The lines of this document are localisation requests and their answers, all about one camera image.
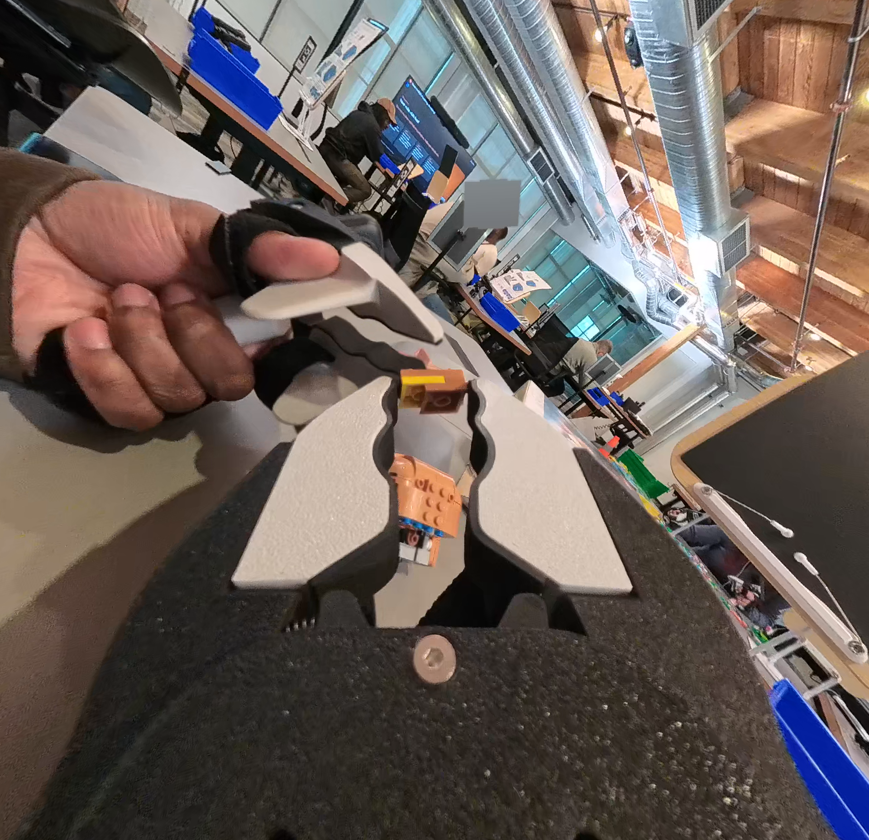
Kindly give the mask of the black computer monitor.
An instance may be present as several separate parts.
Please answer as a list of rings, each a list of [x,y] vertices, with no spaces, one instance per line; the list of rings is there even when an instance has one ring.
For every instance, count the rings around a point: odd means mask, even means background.
[[[407,76],[393,98],[397,123],[382,135],[384,155],[395,165],[413,158],[422,168],[437,170],[446,147],[456,150],[456,167],[465,175],[473,172],[475,162],[468,151],[443,124],[412,76]]]

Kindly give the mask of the person's left hand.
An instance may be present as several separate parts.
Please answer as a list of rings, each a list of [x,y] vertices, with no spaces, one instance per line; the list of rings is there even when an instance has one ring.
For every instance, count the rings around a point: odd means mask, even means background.
[[[214,301],[229,292],[210,256],[222,212],[125,183],[81,181],[17,239],[12,341],[24,369],[61,330],[72,376],[113,427],[146,431],[255,387],[254,346]]]

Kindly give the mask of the stack of blue bins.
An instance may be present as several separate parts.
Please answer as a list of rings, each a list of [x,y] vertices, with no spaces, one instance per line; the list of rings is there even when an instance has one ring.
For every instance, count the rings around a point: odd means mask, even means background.
[[[250,121],[270,129],[282,112],[280,98],[257,76],[259,60],[244,33],[198,8],[190,20],[190,71],[227,98]]]

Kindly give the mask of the brown brick assembly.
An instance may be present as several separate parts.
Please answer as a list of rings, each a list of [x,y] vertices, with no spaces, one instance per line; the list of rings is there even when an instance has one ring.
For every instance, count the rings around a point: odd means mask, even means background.
[[[400,558],[434,567],[441,540],[458,534],[462,496],[449,475],[413,456],[397,453],[389,475],[397,489]]]

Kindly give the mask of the grey desk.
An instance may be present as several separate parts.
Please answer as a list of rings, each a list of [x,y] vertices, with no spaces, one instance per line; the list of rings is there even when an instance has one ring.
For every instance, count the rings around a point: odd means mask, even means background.
[[[103,89],[87,90],[48,135],[126,183],[224,212],[256,194]],[[466,410],[399,416],[398,450],[459,479]],[[39,797],[116,630],[168,552],[293,437],[253,395],[127,434],[2,381],[2,823]],[[462,569],[463,526],[434,568],[400,566],[376,596],[378,624],[417,622]]]

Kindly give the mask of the black board with wooden edge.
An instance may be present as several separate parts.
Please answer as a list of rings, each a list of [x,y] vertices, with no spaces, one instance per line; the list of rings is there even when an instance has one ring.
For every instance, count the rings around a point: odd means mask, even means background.
[[[671,470],[867,689],[867,353],[709,422],[676,445]]]

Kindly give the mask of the black office chair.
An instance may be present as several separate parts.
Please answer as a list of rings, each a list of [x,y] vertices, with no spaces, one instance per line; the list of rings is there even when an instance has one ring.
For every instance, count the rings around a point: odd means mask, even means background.
[[[1,56],[3,146],[12,112],[42,129],[59,117],[45,86],[84,90],[99,84],[103,68],[181,115],[176,82],[115,0],[2,0]]]

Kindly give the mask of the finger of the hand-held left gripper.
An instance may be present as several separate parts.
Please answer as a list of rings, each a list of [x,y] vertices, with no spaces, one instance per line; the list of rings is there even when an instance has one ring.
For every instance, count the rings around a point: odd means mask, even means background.
[[[340,257],[355,288],[354,296],[344,303],[346,308],[419,342],[442,342],[444,330],[438,317],[372,248],[352,243],[341,249]]]
[[[244,299],[240,311],[255,321],[284,322],[336,308],[371,303],[375,280],[363,277],[273,283]]]

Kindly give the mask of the blue plastic bin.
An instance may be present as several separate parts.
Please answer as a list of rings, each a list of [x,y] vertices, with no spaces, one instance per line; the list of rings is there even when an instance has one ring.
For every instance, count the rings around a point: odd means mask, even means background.
[[[868,837],[868,779],[788,680],[769,701],[788,752],[814,802],[839,839]]]

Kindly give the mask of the brown and yellow brick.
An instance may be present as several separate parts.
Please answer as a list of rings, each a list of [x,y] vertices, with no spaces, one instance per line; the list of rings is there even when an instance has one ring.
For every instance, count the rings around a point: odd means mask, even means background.
[[[420,414],[458,413],[468,390],[462,370],[403,368],[400,371],[399,409]]]

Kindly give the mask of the green plastic pack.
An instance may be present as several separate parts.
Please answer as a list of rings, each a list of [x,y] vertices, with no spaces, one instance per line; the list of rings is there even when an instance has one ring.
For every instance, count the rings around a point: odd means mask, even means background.
[[[671,487],[659,480],[646,466],[644,459],[632,448],[627,448],[617,458],[617,462],[624,467],[639,490],[652,501],[656,502],[660,497],[671,492]]]

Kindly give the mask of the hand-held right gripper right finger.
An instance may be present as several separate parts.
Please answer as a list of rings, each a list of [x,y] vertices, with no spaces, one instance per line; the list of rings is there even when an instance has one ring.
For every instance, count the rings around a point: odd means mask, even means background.
[[[472,537],[543,585],[572,595],[627,595],[633,585],[568,436],[475,379],[469,495]]]

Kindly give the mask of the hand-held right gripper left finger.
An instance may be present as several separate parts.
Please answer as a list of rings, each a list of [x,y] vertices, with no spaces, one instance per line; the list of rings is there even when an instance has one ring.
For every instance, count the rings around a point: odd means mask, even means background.
[[[238,589],[378,592],[396,572],[397,382],[327,408],[290,447],[232,576]]]

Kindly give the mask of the silver ventilation duct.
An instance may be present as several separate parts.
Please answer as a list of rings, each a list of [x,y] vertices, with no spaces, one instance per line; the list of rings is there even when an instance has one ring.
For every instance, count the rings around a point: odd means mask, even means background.
[[[550,0],[463,0],[507,69],[525,57],[587,152],[603,141],[581,102],[581,77]],[[751,250],[746,215],[731,203],[717,21],[733,0],[627,0],[688,243],[708,334],[732,347],[739,324],[735,272]]]

